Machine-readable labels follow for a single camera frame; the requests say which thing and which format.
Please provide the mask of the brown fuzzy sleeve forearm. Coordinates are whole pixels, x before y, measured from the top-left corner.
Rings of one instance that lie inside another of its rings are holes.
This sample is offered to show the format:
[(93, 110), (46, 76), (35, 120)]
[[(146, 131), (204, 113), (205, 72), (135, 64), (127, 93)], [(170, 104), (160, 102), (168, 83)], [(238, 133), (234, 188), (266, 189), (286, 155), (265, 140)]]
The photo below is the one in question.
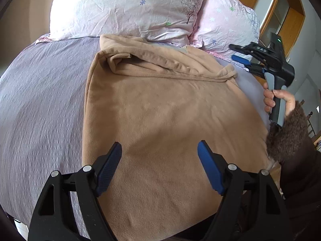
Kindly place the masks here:
[(267, 153), (281, 165), (280, 187), (292, 205), (320, 205), (320, 152), (308, 136), (300, 103), (282, 127), (270, 126)]

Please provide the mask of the person's right hand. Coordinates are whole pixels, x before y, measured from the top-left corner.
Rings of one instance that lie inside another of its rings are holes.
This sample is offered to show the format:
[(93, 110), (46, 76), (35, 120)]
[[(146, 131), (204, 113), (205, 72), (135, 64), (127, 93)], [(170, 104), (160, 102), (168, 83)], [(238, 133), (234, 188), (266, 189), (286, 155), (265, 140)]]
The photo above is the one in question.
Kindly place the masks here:
[(266, 113), (270, 113), (272, 109), (275, 107), (276, 103), (274, 101), (274, 98), (279, 98), (281, 100), (284, 100), (286, 102), (286, 109), (285, 109), (285, 117), (288, 117), (290, 113), (295, 109), (296, 107), (296, 99), (293, 94), (288, 92), (287, 90), (269, 90), (268, 84), (265, 83), (263, 85), (264, 88), (264, 110)]

